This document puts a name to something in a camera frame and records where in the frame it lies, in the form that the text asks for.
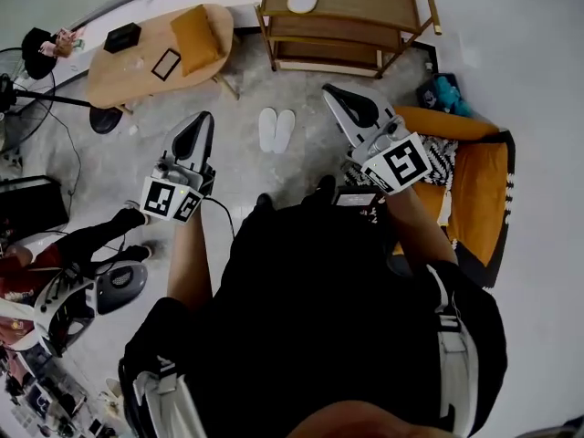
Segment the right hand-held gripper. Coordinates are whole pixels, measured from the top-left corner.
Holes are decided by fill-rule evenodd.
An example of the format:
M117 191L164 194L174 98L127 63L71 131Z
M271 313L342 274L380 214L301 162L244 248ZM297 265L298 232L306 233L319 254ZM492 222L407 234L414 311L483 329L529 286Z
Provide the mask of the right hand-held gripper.
M420 136L405 128L402 116L394 116L379 91L356 83L326 83L322 94L350 144L358 146L349 158L383 192L400 193L430 173L432 165ZM373 125L388 119L364 140Z

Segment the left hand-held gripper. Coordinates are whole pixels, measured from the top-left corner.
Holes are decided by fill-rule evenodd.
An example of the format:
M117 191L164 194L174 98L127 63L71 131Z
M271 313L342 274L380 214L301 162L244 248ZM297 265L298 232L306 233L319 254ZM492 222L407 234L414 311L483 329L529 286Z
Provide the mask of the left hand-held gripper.
M211 194L215 170L208 163L214 117L200 111L182 120L167 135L165 151L144 180L140 210L164 221L186 224Z

